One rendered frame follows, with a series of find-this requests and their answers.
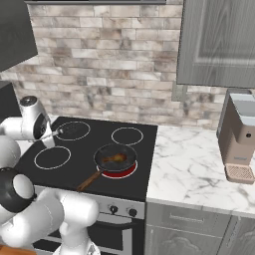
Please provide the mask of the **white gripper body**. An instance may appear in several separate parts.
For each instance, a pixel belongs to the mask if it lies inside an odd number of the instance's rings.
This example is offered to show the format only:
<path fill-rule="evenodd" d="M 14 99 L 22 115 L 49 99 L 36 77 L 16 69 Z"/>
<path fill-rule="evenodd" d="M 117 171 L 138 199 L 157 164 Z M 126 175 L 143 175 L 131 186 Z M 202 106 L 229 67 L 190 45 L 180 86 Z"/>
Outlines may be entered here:
<path fill-rule="evenodd" d="M 53 133 L 49 133 L 49 134 L 43 136 L 41 138 L 41 141 L 42 141 L 43 145 L 46 148 L 52 148 L 52 147 L 55 146 L 54 134 Z"/>

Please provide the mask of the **browned chicken piece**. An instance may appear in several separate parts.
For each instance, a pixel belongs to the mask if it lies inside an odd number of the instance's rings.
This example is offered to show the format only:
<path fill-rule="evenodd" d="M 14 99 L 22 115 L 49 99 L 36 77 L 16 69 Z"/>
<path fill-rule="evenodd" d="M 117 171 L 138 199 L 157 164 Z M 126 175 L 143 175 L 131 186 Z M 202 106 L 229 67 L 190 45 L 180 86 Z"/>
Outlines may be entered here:
<path fill-rule="evenodd" d="M 117 153 L 112 156 L 104 157 L 103 162 L 124 162 L 127 160 L 127 156 L 123 153 Z"/>

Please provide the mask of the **black hob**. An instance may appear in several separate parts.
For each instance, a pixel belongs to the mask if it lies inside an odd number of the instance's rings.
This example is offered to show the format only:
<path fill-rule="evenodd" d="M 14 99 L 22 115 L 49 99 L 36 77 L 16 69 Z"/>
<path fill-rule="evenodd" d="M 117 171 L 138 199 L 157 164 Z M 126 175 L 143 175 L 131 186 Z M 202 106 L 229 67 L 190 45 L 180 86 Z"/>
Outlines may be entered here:
<path fill-rule="evenodd" d="M 109 143 L 127 144 L 137 155 L 135 171 L 124 178 L 100 176 L 86 193 L 144 201 L 146 198 L 157 127 L 58 117 L 52 129 L 66 129 L 47 149 L 37 141 L 21 156 L 16 168 L 34 184 L 75 190 L 96 171 L 94 155 Z"/>

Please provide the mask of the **black appliance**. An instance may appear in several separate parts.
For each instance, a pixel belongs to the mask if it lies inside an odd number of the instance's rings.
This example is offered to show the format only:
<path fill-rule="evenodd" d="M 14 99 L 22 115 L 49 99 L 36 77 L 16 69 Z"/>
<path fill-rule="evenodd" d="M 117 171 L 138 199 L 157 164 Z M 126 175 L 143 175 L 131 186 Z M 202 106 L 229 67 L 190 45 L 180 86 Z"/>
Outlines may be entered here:
<path fill-rule="evenodd" d="M 10 82 L 0 81 L 0 124 L 9 117 L 20 117 L 18 101 Z"/>

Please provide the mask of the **steel oven control panel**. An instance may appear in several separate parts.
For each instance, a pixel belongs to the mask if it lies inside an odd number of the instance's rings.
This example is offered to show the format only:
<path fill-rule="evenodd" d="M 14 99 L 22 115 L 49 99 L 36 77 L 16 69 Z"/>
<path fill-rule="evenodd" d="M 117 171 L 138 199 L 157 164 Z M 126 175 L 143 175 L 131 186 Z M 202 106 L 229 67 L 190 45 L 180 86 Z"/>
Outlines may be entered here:
<path fill-rule="evenodd" d="M 46 188 L 36 186 L 36 192 L 39 197 L 53 195 L 62 203 L 65 215 L 70 219 L 82 219 L 86 216 L 96 218 L 99 214 L 112 214 L 110 206 L 118 207 L 118 212 L 112 215 L 144 219 L 144 202 L 131 201 L 128 199 L 112 198 L 103 195 L 95 195 L 83 192 L 63 190 L 59 188 Z M 136 217 L 131 217 L 128 211 L 133 208 L 137 211 Z"/>

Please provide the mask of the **black oven door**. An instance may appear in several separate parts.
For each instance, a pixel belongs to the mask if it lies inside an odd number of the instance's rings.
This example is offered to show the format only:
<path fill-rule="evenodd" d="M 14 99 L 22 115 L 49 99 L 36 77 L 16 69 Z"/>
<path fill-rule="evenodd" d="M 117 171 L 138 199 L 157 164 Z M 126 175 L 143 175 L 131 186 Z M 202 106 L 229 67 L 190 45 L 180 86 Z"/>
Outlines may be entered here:
<path fill-rule="evenodd" d="M 137 222 L 133 229 L 117 230 L 98 227 L 95 224 L 88 228 L 88 234 L 98 246 L 101 255 L 143 255 L 144 221 L 142 219 L 122 217 L 101 213 L 97 221 L 110 223 Z"/>

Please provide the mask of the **dark range hood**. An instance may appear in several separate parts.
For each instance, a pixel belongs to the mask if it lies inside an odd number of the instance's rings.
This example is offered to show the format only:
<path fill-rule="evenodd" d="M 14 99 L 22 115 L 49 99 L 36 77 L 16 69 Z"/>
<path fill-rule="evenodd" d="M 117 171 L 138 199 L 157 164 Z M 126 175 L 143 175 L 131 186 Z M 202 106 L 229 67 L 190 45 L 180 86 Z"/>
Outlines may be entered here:
<path fill-rule="evenodd" d="M 24 0 L 30 5 L 165 5 L 166 0 Z"/>

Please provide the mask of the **grey drawer front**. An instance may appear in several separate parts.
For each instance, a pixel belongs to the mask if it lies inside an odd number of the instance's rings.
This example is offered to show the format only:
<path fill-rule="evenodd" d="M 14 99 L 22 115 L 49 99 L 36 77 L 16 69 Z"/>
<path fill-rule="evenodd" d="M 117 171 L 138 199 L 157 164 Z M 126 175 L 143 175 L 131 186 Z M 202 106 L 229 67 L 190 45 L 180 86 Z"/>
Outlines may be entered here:
<path fill-rule="evenodd" d="M 196 210 L 179 206 L 164 205 L 149 202 L 147 204 L 147 222 L 159 226 L 180 226 L 184 228 L 196 228 L 201 231 L 219 231 L 227 225 L 230 216 L 210 211 Z M 169 215 L 177 215 L 189 218 L 202 219 L 204 223 L 186 222 L 169 218 Z"/>

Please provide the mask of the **grey base cupboard door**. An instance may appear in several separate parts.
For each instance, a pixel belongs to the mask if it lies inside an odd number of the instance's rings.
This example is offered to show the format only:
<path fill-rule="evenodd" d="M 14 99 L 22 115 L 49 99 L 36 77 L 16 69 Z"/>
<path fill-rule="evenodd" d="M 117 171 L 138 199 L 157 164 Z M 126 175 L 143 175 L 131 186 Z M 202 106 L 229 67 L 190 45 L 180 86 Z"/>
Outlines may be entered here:
<path fill-rule="evenodd" d="M 255 255 L 255 219 L 232 216 L 217 255 Z"/>
<path fill-rule="evenodd" d="M 217 255 L 222 238 L 147 225 L 144 255 Z"/>

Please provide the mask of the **beige coffee machine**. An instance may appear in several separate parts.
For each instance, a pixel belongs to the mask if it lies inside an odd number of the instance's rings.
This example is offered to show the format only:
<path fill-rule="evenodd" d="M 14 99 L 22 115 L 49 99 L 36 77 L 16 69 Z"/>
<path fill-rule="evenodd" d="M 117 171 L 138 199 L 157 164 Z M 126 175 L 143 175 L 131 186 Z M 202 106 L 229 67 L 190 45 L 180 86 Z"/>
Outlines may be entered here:
<path fill-rule="evenodd" d="M 227 90 L 216 136 L 227 180 L 253 184 L 250 161 L 255 151 L 255 97 L 249 90 Z"/>

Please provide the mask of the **dark grey wall cupboard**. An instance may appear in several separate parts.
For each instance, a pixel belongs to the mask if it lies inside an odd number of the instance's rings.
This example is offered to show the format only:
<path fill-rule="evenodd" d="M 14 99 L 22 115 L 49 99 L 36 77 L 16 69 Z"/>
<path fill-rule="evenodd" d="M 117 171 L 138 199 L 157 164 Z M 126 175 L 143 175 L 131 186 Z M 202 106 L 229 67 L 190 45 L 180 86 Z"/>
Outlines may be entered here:
<path fill-rule="evenodd" d="M 38 55 L 27 4 L 0 0 L 0 72 Z"/>

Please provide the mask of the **grey wall socket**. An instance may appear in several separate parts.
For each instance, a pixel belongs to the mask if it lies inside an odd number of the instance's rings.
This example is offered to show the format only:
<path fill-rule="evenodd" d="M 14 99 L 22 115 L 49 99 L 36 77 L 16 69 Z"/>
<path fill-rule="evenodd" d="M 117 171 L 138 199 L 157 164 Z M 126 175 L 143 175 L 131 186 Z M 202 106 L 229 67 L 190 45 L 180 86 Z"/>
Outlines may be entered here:
<path fill-rule="evenodd" d="M 176 82 L 172 83 L 171 100 L 173 102 L 183 103 L 186 100 L 187 85 L 178 85 Z"/>

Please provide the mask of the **grey wall cupboard door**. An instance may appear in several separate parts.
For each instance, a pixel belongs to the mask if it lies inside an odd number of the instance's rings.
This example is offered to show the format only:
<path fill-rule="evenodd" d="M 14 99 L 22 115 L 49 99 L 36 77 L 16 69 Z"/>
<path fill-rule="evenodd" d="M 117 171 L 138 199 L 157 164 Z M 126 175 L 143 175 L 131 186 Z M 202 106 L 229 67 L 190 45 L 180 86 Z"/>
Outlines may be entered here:
<path fill-rule="evenodd" d="M 183 0 L 176 81 L 255 89 L 255 0 Z"/>

